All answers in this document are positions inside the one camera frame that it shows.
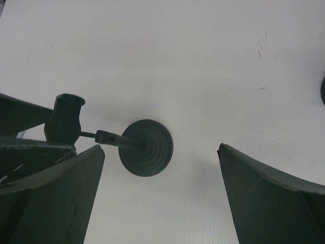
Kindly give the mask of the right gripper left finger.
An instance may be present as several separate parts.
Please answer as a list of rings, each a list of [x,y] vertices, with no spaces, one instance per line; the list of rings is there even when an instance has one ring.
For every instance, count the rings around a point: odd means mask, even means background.
[[[1,188],[1,243],[83,243],[104,159],[96,145]]]

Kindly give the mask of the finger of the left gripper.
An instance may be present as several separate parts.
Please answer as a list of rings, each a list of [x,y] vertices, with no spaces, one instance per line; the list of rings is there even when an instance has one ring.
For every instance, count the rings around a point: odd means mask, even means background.
[[[52,113],[52,109],[1,94],[1,136],[13,136],[44,124]]]
[[[1,137],[1,188],[76,155],[73,145]]]

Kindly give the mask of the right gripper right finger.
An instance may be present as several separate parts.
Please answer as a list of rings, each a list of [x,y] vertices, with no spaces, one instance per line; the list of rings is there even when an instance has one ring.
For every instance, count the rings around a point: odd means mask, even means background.
[[[324,186],[221,144],[217,151],[239,243],[324,243]]]

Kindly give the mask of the black phone stand round base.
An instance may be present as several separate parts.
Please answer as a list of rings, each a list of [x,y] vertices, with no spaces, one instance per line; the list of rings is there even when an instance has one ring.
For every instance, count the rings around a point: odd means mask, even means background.
[[[83,132],[79,116],[84,104],[85,100],[79,96],[58,95],[53,112],[45,123],[46,140],[73,145],[79,137],[93,138],[97,144],[117,147],[123,166],[136,176],[155,176],[165,170],[172,158],[174,144],[164,125],[142,119],[129,125],[122,135],[103,130]]]

